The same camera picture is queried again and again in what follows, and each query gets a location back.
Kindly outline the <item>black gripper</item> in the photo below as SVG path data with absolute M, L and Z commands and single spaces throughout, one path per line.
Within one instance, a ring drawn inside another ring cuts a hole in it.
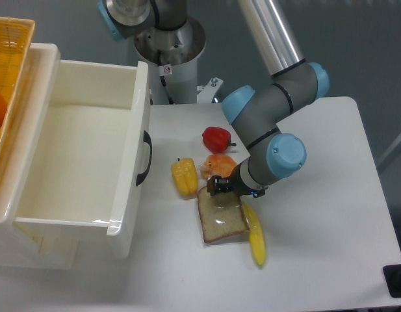
M 206 183 L 207 192 L 211 196 L 217 194 L 234 192 L 238 196 L 253 196 L 259 198 L 266 194 L 268 187 L 251 188 L 245 185 L 243 181 L 237 181 L 230 177 L 221 177 L 219 175 L 213 175 Z

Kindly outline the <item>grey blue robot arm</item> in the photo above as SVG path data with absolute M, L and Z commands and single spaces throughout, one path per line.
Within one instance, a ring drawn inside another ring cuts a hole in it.
M 241 1 L 248 27 L 272 78 L 262 92 L 243 86 L 222 102 L 222 111 L 249 152 L 228 177 L 207 182 L 211 195 L 236 192 L 263 196 L 273 183 L 293 175 L 307 154 L 300 139 L 278 122 L 326 95 L 325 69 L 307 62 L 277 1 Z M 100 1 L 97 8 L 115 40 L 132 38 L 149 64 L 154 105 L 195 103 L 197 60 L 205 47 L 203 27 L 185 1 Z

